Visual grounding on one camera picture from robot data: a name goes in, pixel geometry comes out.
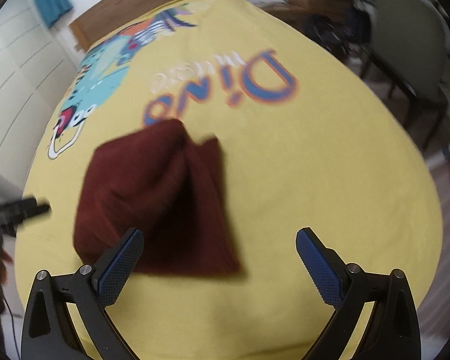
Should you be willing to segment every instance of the blue grip pad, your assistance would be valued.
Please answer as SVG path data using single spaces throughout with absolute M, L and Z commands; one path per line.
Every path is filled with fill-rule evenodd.
M 143 234 L 135 229 L 98 282 L 98 304 L 102 309 L 111 306 L 122 292 L 143 252 Z
M 343 301 L 342 284 L 326 257 L 304 230 L 297 233 L 295 244 L 323 301 L 338 308 Z

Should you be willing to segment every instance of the folded towel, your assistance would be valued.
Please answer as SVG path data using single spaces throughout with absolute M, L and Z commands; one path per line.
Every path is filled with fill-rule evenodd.
M 195 144 L 165 120 L 95 150 L 73 244 L 93 264 L 130 227 L 145 235 L 135 272 L 211 276 L 240 270 L 224 217 L 217 138 Z

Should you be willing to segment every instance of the wooden desk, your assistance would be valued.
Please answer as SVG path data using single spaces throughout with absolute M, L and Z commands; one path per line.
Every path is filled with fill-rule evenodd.
M 289 3 L 262 3 L 257 7 L 300 32 L 303 32 L 303 20 L 311 13 L 304 7 Z

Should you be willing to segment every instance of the metal screw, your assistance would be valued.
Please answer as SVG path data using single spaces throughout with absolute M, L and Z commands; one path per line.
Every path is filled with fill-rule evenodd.
M 92 271 L 92 267 L 90 265 L 82 265 L 80 267 L 80 273 L 82 275 L 88 275 Z
M 405 277 L 405 274 L 401 269 L 394 269 L 394 275 L 399 279 L 403 279 Z
M 348 264 L 346 267 L 353 274 L 357 274 L 360 272 L 360 267 L 358 266 L 358 264 L 355 264 L 354 262 L 352 262 L 351 264 Z
M 43 280 L 47 277 L 47 271 L 40 271 L 39 273 L 37 273 L 37 279 L 38 280 Z

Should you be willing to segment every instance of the chair leg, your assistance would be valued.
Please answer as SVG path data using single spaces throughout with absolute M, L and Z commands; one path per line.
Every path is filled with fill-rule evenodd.
M 391 83 L 390 90 L 388 91 L 387 99 L 392 98 L 392 95 L 394 94 L 394 90 L 396 87 L 397 87 L 397 84 L 395 84 L 394 82 Z
M 414 101 L 410 101 L 405 119 L 403 120 L 402 123 L 403 128 L 405 130 L 408 130 L 412 126 L 412 124 L 414 124 L 415 121 L 418 119 L 420 113 L 421 110 L 418 107 L 418 105 Z
M 370 69 L 370 66 L 372 65 L 372 57 L 371 55 L 368 57 L 365 65 L 362 67 L 362 71 L 360 73 L 360 79 L 363 80 L 363 78 L 366 76 L 368 69 Z
M 435 121 L 435 124 L 433 125 L 433 127 L 431 128 L 431 130 L 428 133 L 427 137 L 425 138 L 425 142 L 423 142 L 423 146 L 422 146 L 422 150 L 423 151 L 425 151 L 427 149 L 428 145 L 430 144 L 430 141 L 432 140 L 432 138 L 437 133 L 437 130 L 440 127 L 440 124 L 442 124 L 442 121 L 443 121 L 445 115 L 447 115 L 447 110 L 446 109 L 439 111 L 438 116 L 437 116 L 437 120 Z

